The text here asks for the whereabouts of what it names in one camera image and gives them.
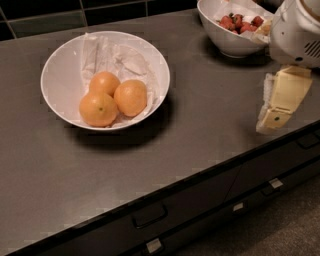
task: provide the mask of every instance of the bowl of red fruit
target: bowl of red fruit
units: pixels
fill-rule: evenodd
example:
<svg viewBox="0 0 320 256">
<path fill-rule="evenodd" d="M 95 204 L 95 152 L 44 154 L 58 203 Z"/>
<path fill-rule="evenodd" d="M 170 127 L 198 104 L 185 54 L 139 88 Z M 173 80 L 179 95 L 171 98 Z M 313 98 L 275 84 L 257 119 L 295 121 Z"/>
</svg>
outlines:
<svg viewBox="0 0 320 256">
<path fill-rule="evenodd" d="M 244 58 L 268 46 L 273 14 L 252 0 L 199 0 L 197 8 L 207 35 L 222 54 Z"/>
</svg>

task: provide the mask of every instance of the drawer handle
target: drawer handle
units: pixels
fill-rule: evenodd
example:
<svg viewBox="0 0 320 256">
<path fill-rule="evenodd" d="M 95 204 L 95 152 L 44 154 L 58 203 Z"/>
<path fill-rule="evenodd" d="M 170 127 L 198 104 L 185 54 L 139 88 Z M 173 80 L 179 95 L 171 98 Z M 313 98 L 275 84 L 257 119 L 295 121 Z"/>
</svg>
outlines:
<svg viewBox="0 0 320 256">
<path fill-rule="evenodd" d="M 157 217 L 153 220 L 150 220 L 144 224 L 138 224 L 137 220 L 134 217 L 132 217 L 132 222 L 133 222 L 134 227 L 137 229 L 142 229 L 142 228 L 148 227 L 148 226 L 152 225 L 153 223 L 156 223 L 156 222 L 164 219 L 165 217 L 168 216 L 168 210 L 165 207 L 165 205 L 163 205 L 163 204 L 162 204 L 162 209 L 163 209 L 163 213 L 159 217 Z"/>
</svg>

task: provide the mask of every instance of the gray countertop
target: gray countertop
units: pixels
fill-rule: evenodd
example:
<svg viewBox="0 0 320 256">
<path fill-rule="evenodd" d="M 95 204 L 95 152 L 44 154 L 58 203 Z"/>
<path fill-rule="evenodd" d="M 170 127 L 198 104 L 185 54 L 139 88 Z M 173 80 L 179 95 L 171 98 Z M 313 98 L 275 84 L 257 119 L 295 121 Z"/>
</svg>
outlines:
<svg viewBox="0 0 320 256">
<path fill-rule="evenodd" d="M 85 32 L 140 36 L 168 61 L 170 90 L 139 125 L 99 134 L 49 110 L 40 75 L 50 54 Z M 320 119 L 320 72 L 288 125 L 255 132 L 263 80 L 279 65 L 264 54 L 222 56 L 196 10 L 0 43 L 0 255 L 107 212 Z"/>
</svg>

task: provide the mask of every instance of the robotic hand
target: robotic hand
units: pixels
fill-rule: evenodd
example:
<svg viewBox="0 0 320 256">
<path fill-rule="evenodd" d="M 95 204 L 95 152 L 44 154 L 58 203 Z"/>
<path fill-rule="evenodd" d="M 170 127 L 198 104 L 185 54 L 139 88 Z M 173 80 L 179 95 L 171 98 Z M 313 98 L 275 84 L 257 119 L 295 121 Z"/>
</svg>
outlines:
<svg viewBox="0 0 320 256">
<path fill-rule="evenodd" d="M 284 0 L 272 20 L 269 48 L 282 67 L 265 78 L 256 127 L 263 134 L 287 123 L 312 84 L 311 69 L 320 67 L 320 0 Z"/>
</svg>

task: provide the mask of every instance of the orange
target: orange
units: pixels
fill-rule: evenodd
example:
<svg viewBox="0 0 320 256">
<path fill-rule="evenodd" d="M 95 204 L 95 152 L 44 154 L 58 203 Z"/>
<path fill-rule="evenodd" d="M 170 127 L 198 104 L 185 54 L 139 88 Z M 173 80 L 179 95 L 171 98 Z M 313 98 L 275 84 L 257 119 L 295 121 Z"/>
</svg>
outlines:
<svg viewBox="0 0 320 256">
<path fill-rule="evenodd" d="M 80 101 L 79 112 L 88 125 L 106 127 L 116 119 L 119 111 L 110 95 L 88 92 Z"/>
<path fill-rule="evenodd" d="M 114 100 L 120 112 L 134 117 L 147 106 L 147 88 L 140 80 L 127 80 L 121 83 L 114 93 Z"/>
<path fill-rule="evenodd" d="M 107 93 L 111 97 L 120 84 L 118 77 L 111 72 L 101 71 L 96 73 L 89 84 L 89 91 Z"/>
</svg>

